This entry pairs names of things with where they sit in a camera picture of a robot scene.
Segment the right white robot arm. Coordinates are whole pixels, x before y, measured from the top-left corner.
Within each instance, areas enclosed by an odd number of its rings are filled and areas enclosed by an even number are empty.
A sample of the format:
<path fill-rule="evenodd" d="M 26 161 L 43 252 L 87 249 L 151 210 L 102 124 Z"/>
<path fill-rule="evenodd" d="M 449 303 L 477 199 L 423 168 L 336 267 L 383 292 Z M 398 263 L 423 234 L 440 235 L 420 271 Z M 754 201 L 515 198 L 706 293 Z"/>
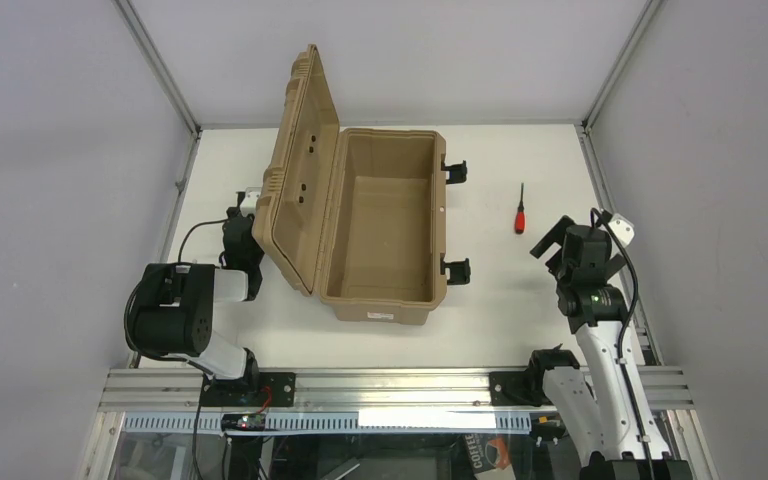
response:
<path fill-rule="evenodd" d="M 610 278 L 630 264 L 600 211 L 589 225 L 561 217 L 532 248 L 556 281 L 558 308 L 586 363 L 560 348 L 533 352 L 527 372 L 536 401 L 560 414 L 579 456 L 581 479 L 690 479 L 688 462 L 676 458 L 646 398 L 632 354 L 629 328 L 634 301 Z"/>

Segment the red handled screwdriver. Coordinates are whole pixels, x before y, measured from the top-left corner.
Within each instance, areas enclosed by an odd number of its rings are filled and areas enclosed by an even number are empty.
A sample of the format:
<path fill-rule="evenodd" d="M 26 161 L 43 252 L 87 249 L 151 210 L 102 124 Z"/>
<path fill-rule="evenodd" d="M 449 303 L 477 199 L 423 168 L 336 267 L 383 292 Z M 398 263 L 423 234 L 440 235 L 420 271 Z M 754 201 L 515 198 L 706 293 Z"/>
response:
<path fill-rule="evenodd" d="M 514 232 L 516 235 L 522 235 L 526 228 L 526 215 L 524 208 L 524 184 L 520 184 L 519 200 L 514 219 Z"/>

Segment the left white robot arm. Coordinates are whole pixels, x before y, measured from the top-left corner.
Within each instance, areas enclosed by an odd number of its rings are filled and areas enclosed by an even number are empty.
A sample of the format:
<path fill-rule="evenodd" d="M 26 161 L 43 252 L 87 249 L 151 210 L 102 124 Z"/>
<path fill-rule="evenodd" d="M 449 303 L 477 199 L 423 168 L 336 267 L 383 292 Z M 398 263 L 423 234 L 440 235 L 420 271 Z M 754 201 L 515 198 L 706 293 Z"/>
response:
<path fill-rule="evenodd" d="M 259 387 L 255 354 L 214 331 L 214 306 L 256 299 L 263 280 L 265 253 L 254 239 L 255 215 L 232 207 L 220 220 L 195 224 L 185 234 L 171 263 L 150 263 L 126 301 L 123 324 L 128 347 L 159 362 L 184 362 L 209 380 L 240 389 Z M 222 229 L 218 262 L 184 260 L 184 249 L 201 227 Z"/>

